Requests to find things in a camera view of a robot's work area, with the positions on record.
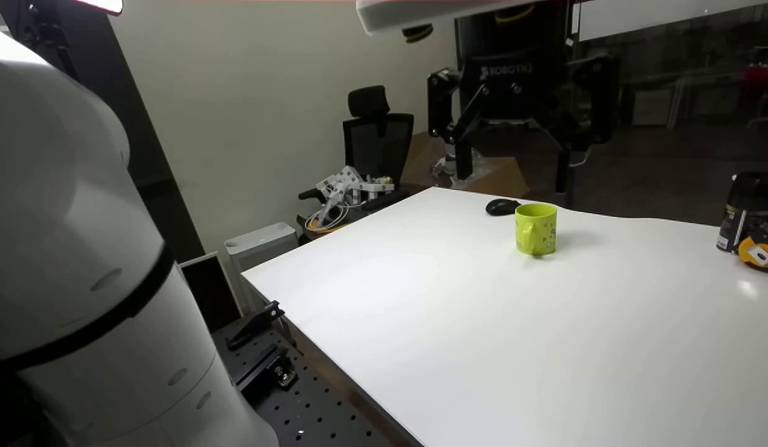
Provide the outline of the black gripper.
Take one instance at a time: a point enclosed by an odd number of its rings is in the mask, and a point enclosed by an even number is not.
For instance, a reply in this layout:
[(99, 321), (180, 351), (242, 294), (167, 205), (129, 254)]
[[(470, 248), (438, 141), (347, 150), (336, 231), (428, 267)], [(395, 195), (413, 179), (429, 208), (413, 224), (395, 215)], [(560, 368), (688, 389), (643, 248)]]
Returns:
[(572, 193), (572, 154), (613, 132), (613, 59), (576, 58), (569, 7), (506, 7), (454, 20), (457, 66), (428, 77), (428, 130), (472, 174), (478, 121), (526, 121), (557, 146), (555, 189)]

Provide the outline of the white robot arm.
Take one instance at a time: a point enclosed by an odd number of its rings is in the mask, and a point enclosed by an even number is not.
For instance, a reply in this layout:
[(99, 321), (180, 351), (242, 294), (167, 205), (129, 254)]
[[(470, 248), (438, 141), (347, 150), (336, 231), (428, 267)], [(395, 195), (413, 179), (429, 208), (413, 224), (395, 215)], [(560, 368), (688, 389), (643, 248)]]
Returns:
[(3, 29), (0, 373), (66, 447), (278, 447), (129, 177), (124, 125)]

